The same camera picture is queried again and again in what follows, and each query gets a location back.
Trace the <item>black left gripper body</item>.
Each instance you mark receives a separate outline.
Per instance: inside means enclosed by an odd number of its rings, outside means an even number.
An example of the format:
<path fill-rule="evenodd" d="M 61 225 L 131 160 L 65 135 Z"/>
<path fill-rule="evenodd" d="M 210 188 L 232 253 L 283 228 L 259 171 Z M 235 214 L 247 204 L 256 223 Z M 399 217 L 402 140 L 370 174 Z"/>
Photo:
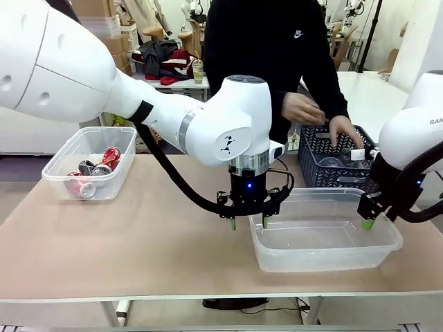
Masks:
<path fill-rule="evenodd" d="M 254 175 L 252 171 L 244 171 L 240 176 L 230 174 L 230 200 L 233 212 L 228 216 L 248 216 L 261 214 L 268 216 L 264 201 L 268 197 L 266 189 L 266 173 Z"/>

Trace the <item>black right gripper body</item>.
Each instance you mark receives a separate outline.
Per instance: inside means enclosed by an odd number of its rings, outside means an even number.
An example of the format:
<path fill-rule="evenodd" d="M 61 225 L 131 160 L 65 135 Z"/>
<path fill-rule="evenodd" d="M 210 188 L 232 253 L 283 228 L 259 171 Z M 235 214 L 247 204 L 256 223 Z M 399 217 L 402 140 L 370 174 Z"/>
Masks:
<path fill-rule="evenodd" d="M 399 170 L 390 165 L 381 154 L 372 162 L 366 192 L 383 208 L 388 208 L 392 186 L 399 175 Z"/>

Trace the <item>person's left hand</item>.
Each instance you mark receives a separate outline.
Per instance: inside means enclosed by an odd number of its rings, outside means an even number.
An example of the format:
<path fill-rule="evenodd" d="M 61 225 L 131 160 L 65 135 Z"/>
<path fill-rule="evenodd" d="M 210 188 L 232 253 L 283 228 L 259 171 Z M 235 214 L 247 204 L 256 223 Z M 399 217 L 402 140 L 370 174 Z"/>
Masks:
<path fill-rule="evenodd" d="M 354 142 L 354 146 L 357 149 L 363 149 L 363 141 L 351 123 L 350 119 L 346 116 L 335 116 L 329 122 L 329 134 L 330 141 L 333 147 L 337 145 L 337 138 L 340 133 L 347 135 Z"/>

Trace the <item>person's right hand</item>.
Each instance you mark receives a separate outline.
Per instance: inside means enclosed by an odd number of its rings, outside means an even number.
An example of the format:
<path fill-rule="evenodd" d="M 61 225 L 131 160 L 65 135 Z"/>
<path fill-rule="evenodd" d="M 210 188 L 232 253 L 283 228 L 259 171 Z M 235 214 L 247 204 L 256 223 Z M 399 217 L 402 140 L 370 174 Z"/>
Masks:
<path fill-rule="evenodd" d="M 310 98 L 299 93 L 286 93 L 282 102 L 283 118 L 304 125 L 325 124 L 325 114 Z"/>

